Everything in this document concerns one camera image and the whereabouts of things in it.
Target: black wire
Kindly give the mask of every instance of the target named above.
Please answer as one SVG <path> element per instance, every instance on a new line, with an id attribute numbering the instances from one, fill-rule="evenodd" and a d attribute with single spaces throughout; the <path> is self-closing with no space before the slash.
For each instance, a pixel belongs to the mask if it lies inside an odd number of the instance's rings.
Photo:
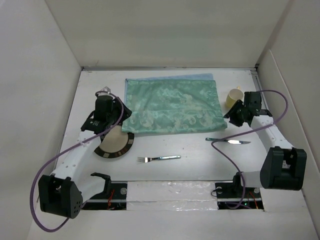
<path id="1" fill-rule="evenodd" d="M 215 189 L 215 190 L 213 190 L 210 194 L 211 194 L 211 196 L 212 196 L 212 197 L 217 198 L 217 196 L 213 195 L 213 193 L 214 193 L 215 191 L 217 191 L 217 190 L 216 190 L 216 189 Z"/>

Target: white wall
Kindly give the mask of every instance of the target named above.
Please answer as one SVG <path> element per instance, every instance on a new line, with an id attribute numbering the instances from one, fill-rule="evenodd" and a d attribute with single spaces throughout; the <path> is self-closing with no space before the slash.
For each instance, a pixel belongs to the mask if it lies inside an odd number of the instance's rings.
<path id="1" fill-rule="evenodd" d="M 81 68 L 44 0 L 0 0 L 0 238 L 32 222 L 36 171 L 62 142 Z"/>
<path id="2" fill-rule="evenodd" d="M 254 67 L 289 0 L 46 0 L 81 66 Z"/>
<path id="3" fill-rule="evenodd" d="M 291 96 L 290 110 L 279 123 L 281 131 L 297 147 L 307 151 L 303 192 L 320 233 L 320 0 L 294 0 L 270 49 L 258 69 L 264 89 Z M 273 112 L 281 101 L 267 95 Z"/>

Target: green cloth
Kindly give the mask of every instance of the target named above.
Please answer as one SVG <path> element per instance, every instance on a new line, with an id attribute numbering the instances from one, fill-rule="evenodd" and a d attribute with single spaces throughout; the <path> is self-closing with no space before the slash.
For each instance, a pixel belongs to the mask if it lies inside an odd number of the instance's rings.
<path id="1" fill-rule="evenodd" d="M 130 80 L 126 103 L 132 111 L 123 132 L 197 133 L 225 129 L 214 80 Z"/>

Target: white tabletop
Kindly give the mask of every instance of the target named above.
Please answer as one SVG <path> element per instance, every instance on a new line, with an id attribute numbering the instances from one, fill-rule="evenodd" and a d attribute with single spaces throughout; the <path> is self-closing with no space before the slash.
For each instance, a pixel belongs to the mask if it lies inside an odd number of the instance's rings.
<path id="1" fill-rule="evenodd" d="M 223 113 L 227 111 L 224 100 L 231 88 L 240 86 L 243 91 L 256 90 L 249 70 L 206 68 L 82 72 L 62 150 L 76 142 L 81 125 L 94 109 L 94 93 L 103 87 L 108 86 L 123 100 L 125 78 L 201 73 L 213 74 Z M 214 183 L 204 180 L 230 180 L 236 169 L 214 151 L 205 137 L 224 137 L 248 129 L 248 126 L 235 127 L 228 124 L 225 131 L 211 133 L 158 136 L 137 134 L 131 150 L 122 157 L 104 159 L 93 154 L 83 175 L 98 171 L 110 175 L 113 181 L 201 181 L 129 182 L 127 210 L 82 210 L 75 219 L 55 233 L 43 232 L 32 222 L 28 240 L 318 239 L 301 191 L 261 189 L 264 211 L 217 210 L 216 199 L 209 196 Z M 251 143 L 220 143 L 219 147 L 234 159 L 242 171 L 259 170 L 266 157 L 260 139 L 255 133 L 239 139 Z M 136 163 L 138 156 L 177 154 L 182 155 L 182 158 L 154 164 Z M 36 212 L 41 222 L 50 228 L 57 227 L 63 221 L 62 217 L 41 212 L 39 204 Z"/>
<path id="2" fill-rule="evenodd" d="M 142 70 L 142 71 L 93 71 L 82 72 L 75 93 L 73 106 L 62 143 L 62 150 L 75 144 L 80 127 L 95 107 L 95 92 L 105 86 L 122 100 L 125 96 L 126 78 L 146 78 L 186 74 L 212 73 L 217 92 L 225 114 L 225 100 L 230 89 L 241 87 L 243 91 L 256 91 L 250 70 L 228 69 L 185 69 L 185 70 Z M 235 167 L 211 147 L 205 138 L 221 138 L 248 131 L 247 124 L 236 127 L 228 123 L 223 131 L 186 134 L 136 134 L 128 153 L 106 159 L 92 154 L 84 174 L 98 171 L 108 174 L 113 181 L 191 181 L 191 180 L 230 180 L 236 173 Z M 257 134 L 238 138 L 251 141 L 250 144 L 232 145 L 218 143 L 244 172 L 256 171 L 266 157 L 266 150 Z M 138 164 L 137 157 L 158 157 L 181 155 L 181 159 Z M 60 164 L 65 156 L 59 158 Z"/>

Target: red wire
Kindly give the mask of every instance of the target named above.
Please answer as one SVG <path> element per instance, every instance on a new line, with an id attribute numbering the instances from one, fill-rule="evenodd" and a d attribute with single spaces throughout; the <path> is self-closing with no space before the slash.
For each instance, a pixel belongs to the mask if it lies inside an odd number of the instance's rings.
<path id="1" fill-rule="evenodd" d="M 111 206 L 111 200 L 112 200 L 112 197 L 114 196 L 114 193 L 115 193 L 115 190 L 113 189 L 112 192 L 111 192 L 111 196 L 108 198 L 108 207 L 106 208 L 107 210 L 109 210 L 110 206 Z"/>
<path id="2" fill-rule="evenodd" d="M 255 208 L 259 209 L 255 196 L 252 194 L 252 192 L 249 192 L 249 194 L 253 197 L 253 200 L 254 200 L 254 203 L 255 203 Z"/>

